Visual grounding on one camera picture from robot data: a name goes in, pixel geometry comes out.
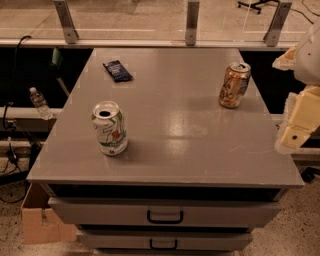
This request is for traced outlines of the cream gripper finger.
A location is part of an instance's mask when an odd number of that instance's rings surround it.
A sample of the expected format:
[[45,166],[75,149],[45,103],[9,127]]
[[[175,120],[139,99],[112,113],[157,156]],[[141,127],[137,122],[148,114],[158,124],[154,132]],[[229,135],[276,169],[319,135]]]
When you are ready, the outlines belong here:
[[297,137],[293,134],[293,131],[289,128],[289,119],[293,112],[296,96],[298,94],[290,93],[285,102],[283,122],[277,133],[274,148],[281,154],[292,154],[297,151],[303,143],[310,137],[310,135],[302,135]]
[[282,71],[293,70],[296,50],[297,46],[289,48],[284,54],[274,60],[272,67]]

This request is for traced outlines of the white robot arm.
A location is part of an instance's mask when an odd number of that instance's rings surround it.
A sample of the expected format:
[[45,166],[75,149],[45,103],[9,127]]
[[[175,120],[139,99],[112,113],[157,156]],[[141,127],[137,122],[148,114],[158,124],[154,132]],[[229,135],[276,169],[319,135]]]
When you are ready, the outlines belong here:
[[320,127],[320,20],[272,67],[292,70],[294,78],[306,85],[300,93],[288,94],[274,144],[278,153],[292,154]]

